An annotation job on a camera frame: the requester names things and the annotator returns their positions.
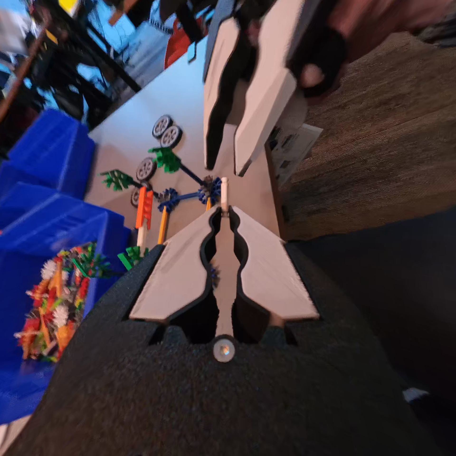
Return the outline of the person's right hand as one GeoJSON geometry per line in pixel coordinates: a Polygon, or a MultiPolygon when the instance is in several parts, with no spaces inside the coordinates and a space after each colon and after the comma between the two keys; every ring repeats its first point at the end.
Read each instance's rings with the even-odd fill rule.
{"type": "Polygon", "coordinates": [[[299,83],[310,90],[332,87],[346,65],[359,60],[394,33],[416,33],[444,19],[455,1],[449,0],[345,0],[337,1],[326,26],[344,42],[344,60],[329,62],[331,37],[322,37],[314,55],[303,67],[299,83]]]}

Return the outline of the pile of colourful toy pieces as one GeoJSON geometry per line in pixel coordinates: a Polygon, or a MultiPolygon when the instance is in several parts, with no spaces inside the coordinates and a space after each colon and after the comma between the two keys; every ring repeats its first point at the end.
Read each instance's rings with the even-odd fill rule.
{"type": "Polygon", "coordinates": [[[61,250],[42,265],[40,282],[26,292],[32,308],[14,334],[22,360],[56,363],[61,358],[83,319],[89,286],[113,276],[97,246],[93,241],[61,250]]]}

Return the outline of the orange bag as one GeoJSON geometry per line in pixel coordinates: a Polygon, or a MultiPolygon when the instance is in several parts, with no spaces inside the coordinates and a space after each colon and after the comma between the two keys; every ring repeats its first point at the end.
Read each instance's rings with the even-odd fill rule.
{"type": "Polygon", "coordinates": [[[186,54],[191,42],[188,35],[180,25],[179,19],[176,18],[173,23],[173,34],[168,40],[166,47],[164,70],[173,65],[180,57],[186,54]]]}

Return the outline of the blue yellow toy rod frame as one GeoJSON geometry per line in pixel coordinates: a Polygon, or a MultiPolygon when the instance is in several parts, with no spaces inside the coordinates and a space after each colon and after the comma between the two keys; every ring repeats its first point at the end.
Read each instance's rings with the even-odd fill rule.
{"type": "MultiPolygon", "coordinates": [[[[154,204],[157,204],[157,210],[161,214],[161,221],[157,239],[158,245],[164,245],[167,235],[170,214],[176,209],[180,202],[190,199],[198,199],[198,201],[205,206],[205,209],[209,210],[220,201],[221,178],[214,178],[211,175],[209,175],[204,179],[201,179],[186,165],[184,165],[182,161],[179,171],[184,172],[184,174],[186,174],[199,185],[199,188],[196,192],[180,194],[176,189],[172,187],[169,187],[162,192],[157,192],[153,189],[151,179],[147,182],[139,182],[141,184],[141,187],[145,186],[147,187],[147,190],[153,191],[154,199],[152,209],[154,207],[154,204]]],[[[145,241],[147,233],[149,232],[149,230],[147,230],[146,228],[146,223],[144,223],[140,229],[136,229],[136,232],[137,238],[135,246],[140,246],[141,249],[146,248],[145,241]]]]}

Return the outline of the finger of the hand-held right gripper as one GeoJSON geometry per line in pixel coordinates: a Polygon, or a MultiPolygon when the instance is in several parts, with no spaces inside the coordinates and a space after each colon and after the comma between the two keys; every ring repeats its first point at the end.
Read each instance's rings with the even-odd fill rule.
{"type": "Polygon", "coordinates": [[[235,174],[239,177],[262,151],[274,127],[294,131],[305,122],[306,100],[286,67],[304,4],[300,0],[276,1],[262,20],[257,63],[234,136],[235,174]]]}
{"type": "Polygon", "coordinates": [[[211,23],[204,63],[204,165],[213,170],[250,43],[234,17],[211,23]]]}

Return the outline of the blue bin with white label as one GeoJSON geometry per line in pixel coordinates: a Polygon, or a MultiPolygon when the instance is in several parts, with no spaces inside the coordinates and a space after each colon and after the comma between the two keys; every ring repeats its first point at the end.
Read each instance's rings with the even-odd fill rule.
{"type": "Polygon", "coordinates": [[[52,189],[16,183],[1,200],[0,237],[0,423],[30,415],[48,387],[55,365],[23,361],[13,334],[23,327],[40,269],[59,251],[96,242],[96,254],[119,274],[117,254],[127,247],[124,217],[52,189]]]}

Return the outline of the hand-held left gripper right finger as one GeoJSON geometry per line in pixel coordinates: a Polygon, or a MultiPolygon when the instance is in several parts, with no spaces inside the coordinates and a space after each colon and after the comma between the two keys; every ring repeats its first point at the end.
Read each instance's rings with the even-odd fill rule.
{"type": "Polygon", "coordinates": [[[238,207],[236,234],[247,246],[241,268],[244,295],[284,322],[319,319],[310,295],[285,249],[285,242],[238,207]]]}

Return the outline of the orange toy connector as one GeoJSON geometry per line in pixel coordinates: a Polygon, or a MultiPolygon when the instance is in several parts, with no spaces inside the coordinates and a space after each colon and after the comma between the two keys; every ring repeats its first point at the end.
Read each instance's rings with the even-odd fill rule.
{"type": "Polygon", "coordinates": [[[136,214],[135,228],[140,229],[146,223],[147,230],[151,229],[151,212],[153,205],[154,193],[142,186],[139,192],[139,201],[136,214]]]}

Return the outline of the blue plastic bin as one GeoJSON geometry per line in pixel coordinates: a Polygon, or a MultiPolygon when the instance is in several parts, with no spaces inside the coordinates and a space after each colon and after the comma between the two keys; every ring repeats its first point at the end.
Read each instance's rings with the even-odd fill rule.
{"type": "Polygon", "coordinates": [[[1,164],[1,197],[22,182],[82,200],[94,151],[85,125],[61,111],[42,111],[1,164]]]}

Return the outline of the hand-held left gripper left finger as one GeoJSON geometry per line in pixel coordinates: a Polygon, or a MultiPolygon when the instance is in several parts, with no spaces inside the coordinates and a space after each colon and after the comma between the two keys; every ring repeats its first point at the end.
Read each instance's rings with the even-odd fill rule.
{"type": "Polygon", "coordinates": [[[169,322],[203,295],[208,273],[201,259],[202,243],[212,233],[213,207],[167,242],[130,313],[132,320],[169,322]]]}

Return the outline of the green toy connector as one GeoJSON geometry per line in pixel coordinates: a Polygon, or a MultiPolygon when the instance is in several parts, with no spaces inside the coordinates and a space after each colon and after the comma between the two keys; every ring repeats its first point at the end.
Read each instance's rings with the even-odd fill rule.
{"type": "Polygon", "coordinates": [[[103,177],[102,183],[106,186],[107,189],[112,189],[113,191],[124,191],[128,190],[129,187],[140,188],[141,184],[134,180],[132,176],[122,172],[119,169],[113,169],[110,171],[105,171],[98,176],[103,177]]]}
{"type": "Polygon", "coordinates": [[[152,162],[156,164],[157,168],[162,168],[164,173],[174,174],[181,168],[180,158],[169,147],[151,148],[148,153],[152,162]]]}
{"type": "Polygon", "coordinates": [[[118,259],[127,271],[130,271],[135,265],[139,264],[142,259],[149,253],[149,248],[141,249],[140,246],[128,247],[122,253],[117,254],[118,259]]]}

